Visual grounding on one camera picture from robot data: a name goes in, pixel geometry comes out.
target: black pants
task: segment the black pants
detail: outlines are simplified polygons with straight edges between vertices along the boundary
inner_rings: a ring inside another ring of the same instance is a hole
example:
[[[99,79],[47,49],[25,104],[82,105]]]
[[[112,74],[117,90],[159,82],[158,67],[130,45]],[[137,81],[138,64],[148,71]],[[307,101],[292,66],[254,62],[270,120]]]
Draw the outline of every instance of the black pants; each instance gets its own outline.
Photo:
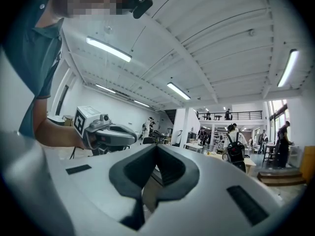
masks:
[[[285,168],[287,157],[289,156],[289,146],[288,145],[280,145],[279,146],[279,164],[278,166],[281,168]]]

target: staircase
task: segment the staircase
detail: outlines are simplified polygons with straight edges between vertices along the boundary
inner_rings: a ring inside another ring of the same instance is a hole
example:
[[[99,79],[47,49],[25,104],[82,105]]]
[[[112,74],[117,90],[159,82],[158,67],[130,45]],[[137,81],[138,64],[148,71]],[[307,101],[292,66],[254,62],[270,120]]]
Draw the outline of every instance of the staircase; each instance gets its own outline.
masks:
[[[167,116],[169,117],[169,119],[171,120],[171,122],[174,124],[175,116],[176,116],[176,109],[165,110],[165,112]]]
[[[299,171],[259,172],[257,178],[267,186],[290,186],[306,182]]]

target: black railing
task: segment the black railing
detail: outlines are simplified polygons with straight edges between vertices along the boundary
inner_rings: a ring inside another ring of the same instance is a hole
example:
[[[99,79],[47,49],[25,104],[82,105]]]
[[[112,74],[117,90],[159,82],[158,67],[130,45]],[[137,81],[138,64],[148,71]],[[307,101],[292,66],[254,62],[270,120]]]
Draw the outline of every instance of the black railing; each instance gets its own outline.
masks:
[[[262,119],[262,111],[249,112],[224,112],[224,113],[210,113],[207,112],[196,113],[199,120],[255,120]]]

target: fluorescent light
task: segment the fluorescent light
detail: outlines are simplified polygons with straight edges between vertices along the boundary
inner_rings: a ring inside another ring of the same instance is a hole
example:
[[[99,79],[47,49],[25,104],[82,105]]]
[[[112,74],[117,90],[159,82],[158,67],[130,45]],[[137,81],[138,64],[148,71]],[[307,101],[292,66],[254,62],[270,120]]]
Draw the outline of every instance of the fluorescent light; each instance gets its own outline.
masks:
[[[190,97],[185,94],[182,90],[180,90],[177,86],[175,86],[173,83],[168,83],[167,86],[170,89],[173,89],[175,92],[177,92],[182,98],[184,98],[185,100],[190,100]]]
[[[146,106],[146,107],[150,107],[150,106],[148,106],[147,104],[144,104],[144,103],[141,103],[141,102],[139,102],[139,101],[137,101],[137,100],[134,100],[134,102],[136,102],[136,103],[138,103],[138,104],[141,104],[141,105],[143,105],[143,106]]]
[[[132,58],[132,56],[130,56],[129,54],[127,54],[127,53],[125,53],[125,52],[115,48],[114,46],[111,46],[110,44],[107,44],[107,43],[102,42],[100,40],[97,40],[95,38],[92,38],[92,37],[88,36],[86,38],[86,41],[87,41],[88,44],[93,45],[95,47],[98,47],[98,48],[100,48],[100,49],[102,49],[104,51],[107,51],[107,52],[109,52],[109,53],[111,53],[111,54],[113,54],[113,55],[115,55],[115,56],[117,56],[117,57],[127,61],[127,62],[130,62],[130,60]]]
[[[281,76],[281,79],[278,83],[278,87],[283,87],[285,85],[285,82],[287,81],[288,77],[290,76],[290,73],[294,67],[294,64],[297,60],[297,57],[299,55],[299,51],[297,50],[291,50],[290,51],[290,56],[288,59],[288,62],[286,64],[285,70],[283,72],[283,75]]]
[[[105,87],[100,86],[99,84],[96,84],[96,86],[99,87],[99,88],[101,88],[101,89],[110,91],[110,92],[112,92],[112,93],[116,93],[116,92],[112,91],[111,89],[108,89],[108,88],[105,88]]]

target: wooden steps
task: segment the wooden steps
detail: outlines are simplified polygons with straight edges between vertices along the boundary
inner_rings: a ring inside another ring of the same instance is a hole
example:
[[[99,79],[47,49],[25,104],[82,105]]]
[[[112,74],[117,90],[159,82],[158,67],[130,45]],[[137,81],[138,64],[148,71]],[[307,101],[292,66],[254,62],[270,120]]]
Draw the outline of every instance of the wooden steps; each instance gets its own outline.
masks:
[[[290,186],[306,182],[299,171],[259,172],[257,178],[267,186]]]

